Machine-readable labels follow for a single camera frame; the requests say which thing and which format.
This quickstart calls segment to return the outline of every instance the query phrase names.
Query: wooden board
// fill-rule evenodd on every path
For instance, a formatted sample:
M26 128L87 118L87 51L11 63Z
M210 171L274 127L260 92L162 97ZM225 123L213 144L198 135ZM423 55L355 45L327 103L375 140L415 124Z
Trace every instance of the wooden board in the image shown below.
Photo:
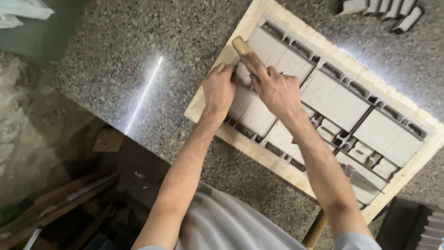
M231 46L231 41L237 36L247 40L264 15L273 19L280 27L285 27L285 30L290 31L304 46L320 52L321 58L338 67L351 79L359 81L359 84L363 85L368 91L382 98L385 103L395 107L403 116L408 117L428 132L429 137L425 144L391 179L390 184L384 189L385 194L378 194L372 201L371 206L362 210L366 222L369 223L443 146L444 125L274 0L254 0L251 3L213 67L220 63L229 64L236 61L237 53ZM205 99L203 89L200 87L186 109L185 116L194 122L198 122L204 107ZM315 198L308 178L301 171L279 159L270 151L252 142L226 124L222 124L216 135Z

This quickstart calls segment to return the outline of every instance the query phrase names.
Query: granite countertop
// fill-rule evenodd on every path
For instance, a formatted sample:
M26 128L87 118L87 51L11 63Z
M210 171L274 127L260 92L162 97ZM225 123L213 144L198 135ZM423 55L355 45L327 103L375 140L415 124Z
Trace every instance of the granite countertop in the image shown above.
M439 0L418 1L425 15L398 36L389 33L395 21L337 16L337 0L280 2L444 120L444 20ZM171 163L194 126L183 113L250 3L91 0L57 67L55 85ZM316 205L294 205L295 200L309 200L298 189L217 138L202 179L250 204L293 236L303 236L306 230L285 227L287 221L312 221L316 216Z

